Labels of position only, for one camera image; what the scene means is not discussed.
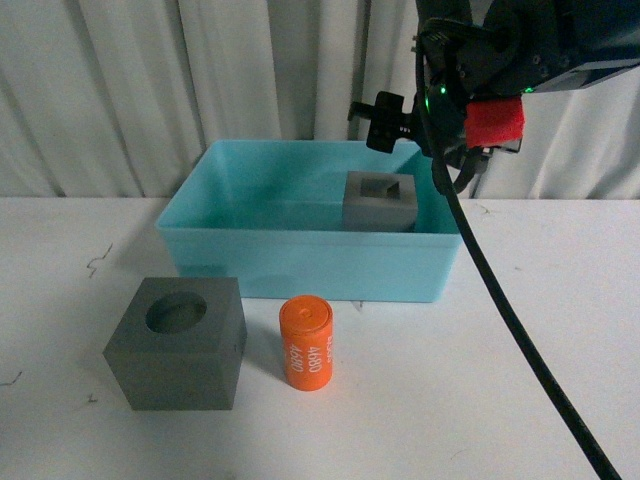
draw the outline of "light blue plastic bin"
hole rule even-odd
[[[415,233],[342,231],[349,170],[415,176]],[[238,277],[243,297],[433,302],[460,246],[431,160],[363,142],[214,143],[156,227],[181,276]]]

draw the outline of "circular hole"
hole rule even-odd
[[[156,333],[180,333],[198,323],[206,311],[207,302],[197,293],[170,293],[151,305],[146,324]]]

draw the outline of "gray cube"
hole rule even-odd
[[[146,278],[103,355],[134,410],[230,410],[247,329],[235,278]]]
[[[418,201],[413,175],[349,172],[342,202],[345,230],[413,231]]]

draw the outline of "orange cylinder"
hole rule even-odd
[[[298,390],[324,387],[333,373],[333,310],[314,295],[294,297],[280,309],[284,371]]]

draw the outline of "red velcro strap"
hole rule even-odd
[[[524,110],[521,97],[471,102],[464,121],[467,147],[493,147],[522,138]]]

